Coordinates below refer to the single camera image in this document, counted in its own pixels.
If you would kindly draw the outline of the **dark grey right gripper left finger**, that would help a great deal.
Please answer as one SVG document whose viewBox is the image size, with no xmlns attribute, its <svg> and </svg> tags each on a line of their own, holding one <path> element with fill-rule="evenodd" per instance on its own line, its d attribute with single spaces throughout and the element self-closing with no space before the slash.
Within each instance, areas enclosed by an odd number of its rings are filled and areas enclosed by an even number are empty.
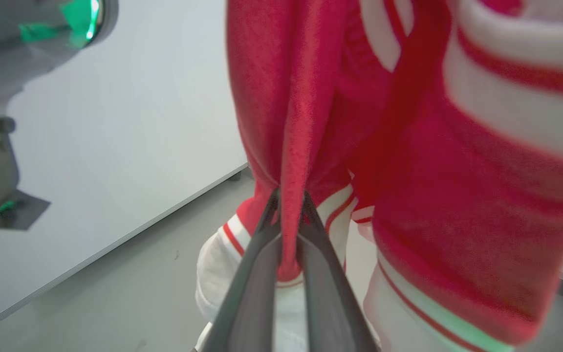
<svg viewBox="0 0 563 352">
<path fill-rule="evenodd" d="M 279 191 L 269 197 L 204 352 L 270 352 L 274 342 L 277 270 L 282 253 Z"/>
</svg>

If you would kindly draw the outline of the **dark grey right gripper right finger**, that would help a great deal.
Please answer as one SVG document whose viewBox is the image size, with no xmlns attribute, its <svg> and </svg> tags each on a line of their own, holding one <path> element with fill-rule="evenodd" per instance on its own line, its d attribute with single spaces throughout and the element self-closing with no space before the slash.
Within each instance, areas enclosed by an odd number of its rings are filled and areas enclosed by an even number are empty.
<svg viewBox="0 0 563 352">
<path fill-rule="evenodd" d="M 299 255 L 311 352 L 376 352 L 343 266 L 309 193 L 303 197 Z"/>
</svg>

